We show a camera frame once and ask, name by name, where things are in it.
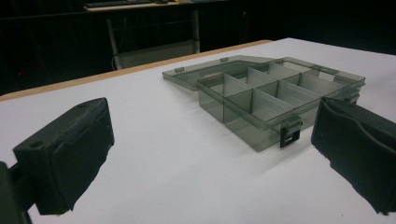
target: dark background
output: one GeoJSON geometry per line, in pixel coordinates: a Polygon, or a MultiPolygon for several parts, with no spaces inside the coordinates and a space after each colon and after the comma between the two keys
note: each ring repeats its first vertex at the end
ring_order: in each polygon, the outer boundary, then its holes
{"type": "MultiPolygon", "coordinates": [[[[293,37],[396,54],[390,3],[230,2],[199,8],[201,51],[293,37]]],[[[112,71],[106,19],[112,20],[120,52],[192,39],[191,8],[87,16],[84,3],[0,2],[0,95],[112,71]]]]}

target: plastic storage box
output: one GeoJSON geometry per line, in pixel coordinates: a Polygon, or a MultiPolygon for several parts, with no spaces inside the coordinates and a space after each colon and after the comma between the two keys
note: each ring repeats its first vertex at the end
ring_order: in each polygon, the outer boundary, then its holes
{"type": "Polygon", "coordinates": [[[312,126],[321,97],[356,103],[364,77],[294,58],[233,56],[163,72],[255,150],[285,147],[312,126]]]}

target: box latch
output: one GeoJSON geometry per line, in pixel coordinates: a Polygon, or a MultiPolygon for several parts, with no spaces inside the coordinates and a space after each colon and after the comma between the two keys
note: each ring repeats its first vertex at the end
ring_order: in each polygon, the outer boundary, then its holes
{"type": "Polygon", "coordinates": [[[298,116],[284,119],[280,125],[280,147],[286,147],[300,139],[300,130],[303,122],[298,116]]]}

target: white tabletop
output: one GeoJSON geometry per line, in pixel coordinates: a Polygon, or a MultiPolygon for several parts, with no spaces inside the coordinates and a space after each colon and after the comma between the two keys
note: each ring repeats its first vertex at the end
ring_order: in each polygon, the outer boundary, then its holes
{"type": "Polygon", "coordinates": [[[226,56],[293,57],[366,77],[361,105],[396,121],[396,56],[292,38],[126,76],[0,102],[0,160],[79,103],[106,97],[116,143],[98,176],[44,223],[396,223],[377,214],[310,143],[312,127],[285,149],[257,153],[198,104],[198,93],[162,72],[226,56]]]}

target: compartment organizer box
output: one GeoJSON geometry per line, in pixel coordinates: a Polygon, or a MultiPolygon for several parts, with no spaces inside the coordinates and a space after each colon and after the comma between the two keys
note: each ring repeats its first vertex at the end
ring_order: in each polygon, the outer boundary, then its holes
{"type": "Polygon", "coordinates": [[[294,58],[237,55],[163,72],[256,151],[286,147],[315,123],[321,97],[356,103],[364,77],[294,58]]]}

